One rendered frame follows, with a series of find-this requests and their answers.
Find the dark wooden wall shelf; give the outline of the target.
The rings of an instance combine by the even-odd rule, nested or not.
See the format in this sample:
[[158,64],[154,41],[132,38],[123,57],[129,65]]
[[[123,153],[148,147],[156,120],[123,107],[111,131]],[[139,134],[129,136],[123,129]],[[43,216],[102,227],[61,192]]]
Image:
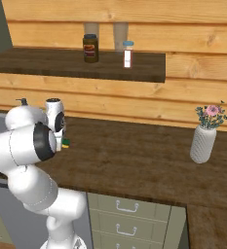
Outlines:
[[79,50],[12,48],[0,53],[0,73],[163,83],[164,53],[133,53],[132,69],[124,67],[122,53],[100,51],[99,61],[88,63]]

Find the white bottle with blue lid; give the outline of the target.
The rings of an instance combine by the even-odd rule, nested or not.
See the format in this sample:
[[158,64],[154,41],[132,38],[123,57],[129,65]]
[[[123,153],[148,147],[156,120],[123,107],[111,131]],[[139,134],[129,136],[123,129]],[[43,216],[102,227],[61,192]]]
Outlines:
[[131,69],[133,41],[124,41],[123,47],[124,47],[124,67],[126,69]]

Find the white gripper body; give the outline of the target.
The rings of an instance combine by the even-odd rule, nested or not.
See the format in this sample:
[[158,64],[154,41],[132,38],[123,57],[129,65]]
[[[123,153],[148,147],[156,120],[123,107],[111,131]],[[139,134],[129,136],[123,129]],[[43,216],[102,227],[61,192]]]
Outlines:
[[57,140],[57,151],[59,152],[62,148],[62,140],[63,140],[63,134],[64,134],[64,131],[63,129],[61,129],[59,132],[56,132],[55,133],[55,137],[56,137],[56,140]]

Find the olive drawer front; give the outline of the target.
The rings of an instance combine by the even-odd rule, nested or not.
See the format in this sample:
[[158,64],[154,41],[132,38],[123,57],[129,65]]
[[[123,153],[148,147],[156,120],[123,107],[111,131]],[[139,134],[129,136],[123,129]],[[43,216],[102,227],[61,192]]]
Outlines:
[[116,233],[116,224],[121,225],[121,230],[131,232],[132,227],[137,227],[135,236],[126,236],[128,238],[143,239],[163,243],[167,230],[165,222],[149,221],[144,219],[131,218],[124,215],[114,215],[96,210],[90,211],[92,228],[96,231]]
[[129,239],[99,231],[93,231],[93,242],[95,249],[116,249],[116,243],[129,244],[136,249],[163,249],[161,243]]
[[[122,202],[127,205],[132,205],[137,202],[139,204],[139,208],[136,213],[126,213],[121,212],[116,209],[116,200],[120,199]],[[154,221],[167,222],[169,220],[170,215],[170,206],[140,201],[135,199],[121,198],[116,196],[105,196],[98,194],[88,194],[89,206],[92,209],[98,209],[101,211],[118,213],[122,215],[129,215],[138,218],[145,218]]]

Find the dark jar with red label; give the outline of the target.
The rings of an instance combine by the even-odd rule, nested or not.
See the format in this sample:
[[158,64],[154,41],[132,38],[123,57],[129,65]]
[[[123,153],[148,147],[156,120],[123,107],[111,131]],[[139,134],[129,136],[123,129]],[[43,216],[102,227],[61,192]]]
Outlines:
[[98,62],[98,40],[95,34],[85,34],[83,38],[84,60],[88,63]]

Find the white vase with flowers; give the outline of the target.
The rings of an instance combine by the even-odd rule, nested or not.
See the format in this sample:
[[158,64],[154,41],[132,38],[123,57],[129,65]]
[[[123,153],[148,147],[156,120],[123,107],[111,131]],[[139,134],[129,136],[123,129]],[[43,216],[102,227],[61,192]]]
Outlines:
[[207,105],[195,109],[199,124],[197,125],[190,149],[190,158],[195,163],[205,163],[209,160],[216,138],[216,130],[227,121],[227,115],[222,108],[224,101],[219,105]]

